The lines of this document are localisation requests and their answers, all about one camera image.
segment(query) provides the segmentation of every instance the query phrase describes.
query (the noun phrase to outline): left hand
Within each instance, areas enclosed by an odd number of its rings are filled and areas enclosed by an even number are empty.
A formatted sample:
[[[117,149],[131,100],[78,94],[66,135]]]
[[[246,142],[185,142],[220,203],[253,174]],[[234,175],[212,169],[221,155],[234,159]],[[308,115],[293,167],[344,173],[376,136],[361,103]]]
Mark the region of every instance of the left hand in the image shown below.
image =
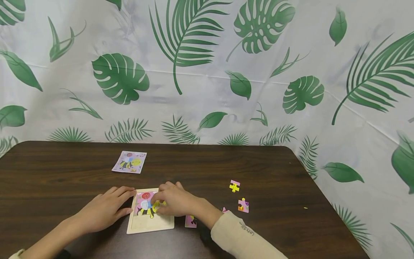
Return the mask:
[[[82,234],[104,230],[133,211],[131,208],[119,208],[135,194],[136,191],[132,187],[112,187],[106,193],[96,196],[67,220]]]

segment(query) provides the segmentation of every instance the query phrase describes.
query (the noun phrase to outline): beige sleeve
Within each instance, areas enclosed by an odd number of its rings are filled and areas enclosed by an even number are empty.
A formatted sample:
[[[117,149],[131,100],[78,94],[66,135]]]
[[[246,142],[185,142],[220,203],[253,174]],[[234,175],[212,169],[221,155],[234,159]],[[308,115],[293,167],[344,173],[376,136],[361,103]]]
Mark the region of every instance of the beige sleeve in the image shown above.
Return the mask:
[[[24,252],[24,249],[18,251],[16,254],[9,257],[9,259],[20,259],[20,255]]]
[[[211,229],[211,238],[236,259],[287,259],[233,213],[224,213]]]

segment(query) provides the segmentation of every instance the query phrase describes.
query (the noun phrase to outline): white backdrop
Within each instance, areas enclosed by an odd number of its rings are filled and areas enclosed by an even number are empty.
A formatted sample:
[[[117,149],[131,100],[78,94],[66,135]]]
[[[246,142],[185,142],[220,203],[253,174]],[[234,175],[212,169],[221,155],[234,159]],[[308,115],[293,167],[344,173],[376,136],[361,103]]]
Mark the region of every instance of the white backdrop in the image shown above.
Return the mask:
[[[284,145],[371,258],[412,258],[412,8],[0,0],[0,154],[27,140]]]

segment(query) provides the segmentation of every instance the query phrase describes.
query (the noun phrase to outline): palm leaf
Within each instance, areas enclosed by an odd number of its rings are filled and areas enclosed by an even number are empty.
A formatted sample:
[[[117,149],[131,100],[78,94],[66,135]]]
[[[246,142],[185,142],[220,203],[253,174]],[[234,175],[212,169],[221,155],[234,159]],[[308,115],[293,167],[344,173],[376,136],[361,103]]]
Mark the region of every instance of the palm leaf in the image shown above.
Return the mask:
[[[281,128],[275,128],[274,130],[270,131],[268,134],[260,138],[259,145],[274,146],[277,144],[282,144],[286,141],[290,142],[290,138],[296,139],[294,136],[291,135],[291,133],[295,130],[295,126],[292,125],[285,125]]]
[[[189,67],[212,62],[213,55],[210,54],[212,50],[202,46],[217,45],[212,41],[212,37],[220,37],[216,32],[224,31],[224,29],[209,16],[228,15],[217,9],[220,5],[228,4],[231,2],[178,0],[170,20],[170,0],[168,0],[165,15],[166,25],[163,28],[155,3],[158,31],[152,18],[151,9],[149,10],[155,39],[164,55],[173,62],[174,83],[179,94],[182,92],[177,82],[176,67]]]
[[[316,180],[318,177],[315,159],[318,156],[316,150],[318,149],[319,143],[315,143],[315,140],[316,137],[311,142],[309,137],[306,136],[305,140],[302,141],[302,146],[299,148],[301,150],[299,160],[313,180]]]
[[[391,94],[410,97],[399,90],[401,83],[414,87],[414,32],[398,39],[377,54],[379,48],[391,37],[388,36],[362,64],[361,60],[369,44],[361,52],[359,49],[347,78],[347,95],[339,104],[332,119],[335,124],[338,111],[348,99],[356,104],[387,112],[397,102]]]
[[[91,138],[79,128],[58,128],[47,139],[48,141],[59,142],[92,142]]]
[[[349,231],[351,231],[354,238],[358,241],[362,248],[368,250],[369,246],[372,246],[372,240],[367,237],[371,234],[367,232],[368,229],[364,228],[365,223],[361,223],[361,220],[357,219],[356,216],[353,216],[351,211],[348,209],[345,210],[345,208],[340,205],[337,206],[336,204],[332,204],[332,207],[334,207],[339,217],[345,223]]]
[[[223,138],[220,142],[217,144],[220,145],[239,145],[239,146],[245,146],[249,144],[249,137],[245,133],[239,133],[239,134],[231,134],[227,137]]]
[[[0,139],[0,157],[7,153],[14,145],[17,145],[19,141],[17,138],[11,136],[9,138]]]
[[[132,124],[129,119],[127,121],[118,121],[118,125],[112,124],[108,133],[105,132],[105,137],[108,142],[116,143],[131,143],[135,140],[143,140],[147,137],[152,137],[150,132],[154,132],[149,129],[145,129],[148,121],[144,123],[144,120],[134,119]]]
[[[162,121],[163,132],[167,135],[169,141],[171,143],[176,144],[199,144],[200,137],[197,137],[190,129],[188,129],[188,125],[184,124],[184,120],[182,120],[182,116],[178,118],[176,121],[173,115],[173,123],[168,123]]]

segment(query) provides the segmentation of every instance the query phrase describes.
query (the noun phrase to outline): wooden table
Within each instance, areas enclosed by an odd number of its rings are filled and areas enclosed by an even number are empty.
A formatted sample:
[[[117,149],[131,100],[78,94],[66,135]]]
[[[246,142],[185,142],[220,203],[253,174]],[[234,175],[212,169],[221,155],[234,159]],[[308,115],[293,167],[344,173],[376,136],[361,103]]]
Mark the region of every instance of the wooden table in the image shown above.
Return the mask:
[[[148,153],[141,174],[111,172],[122,150]],[[231,179],[241,183],[240,192],[231,192]],[[112,186],[152,188],[168,180],[225,206],[289,259],[368,258],[286,147],[36,141],[0,159],[0,258],[28,248]],[[237,211],[242,197],[248,214]],[[68,250],[96,259],[232,258],[205,247],[183,218],[174,230],[159,232],[126,235],[127,225],[123,218]]]

